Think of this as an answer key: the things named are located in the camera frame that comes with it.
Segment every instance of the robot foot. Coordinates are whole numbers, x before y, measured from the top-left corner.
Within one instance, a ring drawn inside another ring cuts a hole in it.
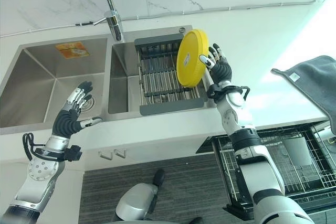
[[[204,224],[204,221],[202,217],[196,217],[189,224]]]
[[[157,170],[153,178],[153,184],[157,187],[160,187],[163,184],[164,176],[165,173],[163,169]]]

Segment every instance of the dish rack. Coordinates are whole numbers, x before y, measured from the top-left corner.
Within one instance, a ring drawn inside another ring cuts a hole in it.
[[[258,131],[261,142],[274,160],[285,184],[286,196],[296,201],[308,214],[336,207],[336,163],[326,143],[314,133],[313,124],[302,124]],[[304,137],[312,164],[293,165],[282,140]],[[242,220],[253,219],[253,204],[239,193],[235,170],[238,165],[227,135],[213,136],[213,150],[227,189],[229,203],[224,210]]]
[[[182,39],[183,34],[171,34],[134,41],[142,115],[203,107],[206,94],[202,83],[185,88],[177,79],[176,60]]]

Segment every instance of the sticker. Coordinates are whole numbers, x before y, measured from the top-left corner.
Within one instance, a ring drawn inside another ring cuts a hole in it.
[[[293,82],[296,82],[297,80],[299,80],[300,76],[294,72],[289,76],[289,78],[292,79]]]
[[[71,42],[56,45],[56,48],[66,59],[79,58],[89,56],[90,54],[82,44],[82,42]]]
[[[186,66],[189,63],[189,60],[190,60],[190,54],[187,53],[187,56],[184,59],[183,65]]]

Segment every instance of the chrome faucet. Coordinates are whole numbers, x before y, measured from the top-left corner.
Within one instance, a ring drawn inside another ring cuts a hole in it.
[[[104,13],[104,18],[94,22],[93,25],[95,26],[106,20],[110,27],[111,33],[113,34],[115,39],[119,41],[121,40],[121,33],[122,33],[120,16],[114,7],[113,1],[107,0],[107,3],[110,6],[110,10]]]

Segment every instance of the robotic arm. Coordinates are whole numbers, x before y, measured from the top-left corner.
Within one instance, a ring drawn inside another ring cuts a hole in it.
[[[30,160],[27,178],[0,220],[1,224],[35,224],[54,192],[65,161],[79,160],[82,154],[80,147],[73,145],[68,148],[71,135],[102,122],[102,118],[77,121],[82,106],[91,98],[88,94],[91,90],[91,82],[83,82],[75,88],[58,113],[51,137],[45,145],[34,144],[32,133],[24,134],[24,148]]]
[[[312,224],[305,211],[292,199],[285,196],[284,181],[267,148],[252,123],[246,108],[248,87],[232,85],[232,70],[222,50],[213,45],[210,52],[214,59],[201,55],[210,71],[214,84],[207,90],[214,99],[222,117],[222,125],[229,136],[238,164],[236,177],[239,190],[248,190],[254,205],[254,220],[257,224]]]

